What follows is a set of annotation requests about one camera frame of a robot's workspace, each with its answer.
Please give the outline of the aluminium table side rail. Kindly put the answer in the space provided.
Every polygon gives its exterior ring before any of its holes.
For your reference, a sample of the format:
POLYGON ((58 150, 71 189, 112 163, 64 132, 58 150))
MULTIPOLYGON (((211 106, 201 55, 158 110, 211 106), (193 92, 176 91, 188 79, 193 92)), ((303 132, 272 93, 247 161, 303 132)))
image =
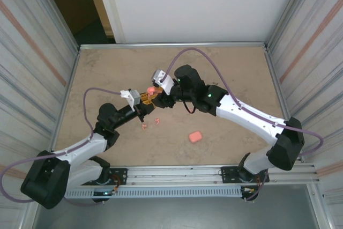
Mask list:
POLYGON ((270 52, 267 50, 267 48, 264 48, 264 56, 265 56, 267 66, 268 66, 268 69, 269 69, 269 72, 271 75, 271 79, 272 79, 272 83, 273 83, 275 92, 277 94, 277 98, 278 98, 278 102, 279 102, 279 105, 281 108, 282 115, 286 120, 289 120, 290 119, 290 112, 288 110, 286 100, 285 100, 285 97, 284 97, 282 89, 281 89, 281 84, 279 82, 277 73, 276 73, 275 68, 274 68, 274 64, 272 62, 272 56, 271 56, 270 52))
POLYGON ((55 124, 54 133, 53 133, 51 141, 50 141, 50 145, 49 145, 49 148, 48 148, 49 151, 53 151, 55 149, 56 142, 58 140, 59 131, 60 131, 60 128, 61 128, 61 125, 62 125, 62 121, 63 121, 65 109, 66 109, 66 105, 68 103, 70 91, 71 91, 71 88, 72 88, 72 83, 74 81, 74 77, 75 77, 75 74, 76 74, 78 62, 79 62, 79 59, 80 59, 80 54, 81 54, 81 50, 79 50, 79 52, 78 52, 78 54, 77 54, 77 56, 75 58, 75 61, 74 61, 74 64, 73 64, 73 67, 72 67, 72 70, 71 70, 71 75, 70 75, 68 84, 67 84, 67 86, 65 88, 65 95, 64 95, 64 98, 63 98, 63 102, 62 102, 62 105, 61 105, 61 109, 60 109, 60 113, 59 113, 57 122, 55 124))

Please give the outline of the aluminium corner post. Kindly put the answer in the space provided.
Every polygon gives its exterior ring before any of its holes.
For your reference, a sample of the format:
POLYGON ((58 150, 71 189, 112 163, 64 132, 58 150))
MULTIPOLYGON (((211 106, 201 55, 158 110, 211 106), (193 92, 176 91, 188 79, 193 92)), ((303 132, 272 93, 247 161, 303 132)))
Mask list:
POLYGON ((268 41, 265 42, 267 51, 271 51, 276 46, 301 1, 302 0, 289 0, 268 41))
POLYGON ((61 34, 64 42, 68 48, 75 52, 79 53, 79 45, 77 44, 74 36, 72 35, 65 19, 63 18, 60 10, 58 9, 54 0, 40 0, 48 12, 48 17, 52 20, 53 24, 61 34))

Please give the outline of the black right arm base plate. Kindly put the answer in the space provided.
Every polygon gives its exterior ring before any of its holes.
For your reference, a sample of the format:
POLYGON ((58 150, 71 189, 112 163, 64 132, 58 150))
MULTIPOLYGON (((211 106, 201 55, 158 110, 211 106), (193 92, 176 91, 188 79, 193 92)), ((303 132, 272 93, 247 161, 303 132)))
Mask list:
POLYGON ((254 175, 238 166, 223 166, 219 175, 223 183, 259 183, 265 179, 265 171, 254 175))

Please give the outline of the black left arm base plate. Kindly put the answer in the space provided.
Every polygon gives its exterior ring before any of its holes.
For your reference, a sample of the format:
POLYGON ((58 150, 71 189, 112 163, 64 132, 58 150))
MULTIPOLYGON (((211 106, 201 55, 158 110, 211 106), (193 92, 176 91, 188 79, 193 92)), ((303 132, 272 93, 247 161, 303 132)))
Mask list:
POLYGON ((126 185, 128 179, 127 168, 110 168, 108 185, 126 185))

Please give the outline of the white door frame post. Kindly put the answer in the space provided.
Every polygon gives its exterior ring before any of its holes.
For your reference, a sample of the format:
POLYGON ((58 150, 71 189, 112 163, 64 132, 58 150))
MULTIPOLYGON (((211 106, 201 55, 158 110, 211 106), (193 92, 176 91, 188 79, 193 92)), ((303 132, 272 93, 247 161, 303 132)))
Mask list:
POLYGON ((115 0, 102 0, 116 43, 126 43, 122 23, 115 0))

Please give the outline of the aluminium table end rail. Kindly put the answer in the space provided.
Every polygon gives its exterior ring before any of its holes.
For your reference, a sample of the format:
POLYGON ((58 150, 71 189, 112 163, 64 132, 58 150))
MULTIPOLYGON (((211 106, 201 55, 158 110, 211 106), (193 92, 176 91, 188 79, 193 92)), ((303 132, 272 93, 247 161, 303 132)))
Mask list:
POLYGON ((173 43, 117 43, 117 44, 88 44, 81 45, 80 50, 86 49, 142 49, 142 48, 205 48, 205 47, 265 47, 264 42, 173 42, 173 43))

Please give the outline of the tan wooden door jamb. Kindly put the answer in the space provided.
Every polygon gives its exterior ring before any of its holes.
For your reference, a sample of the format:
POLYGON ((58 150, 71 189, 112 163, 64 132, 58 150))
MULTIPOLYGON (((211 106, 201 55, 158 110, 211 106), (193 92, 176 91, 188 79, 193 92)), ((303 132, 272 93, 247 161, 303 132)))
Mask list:
POLYGON ((105 5, 103 3, 103 0, 93 0, 95 8, 97 10, 97 13, 99 15, 102 27, 105 31, 105 35, 108 38, 114 38, 114 34, 111 29, 111 25, 106 13, 105 5))

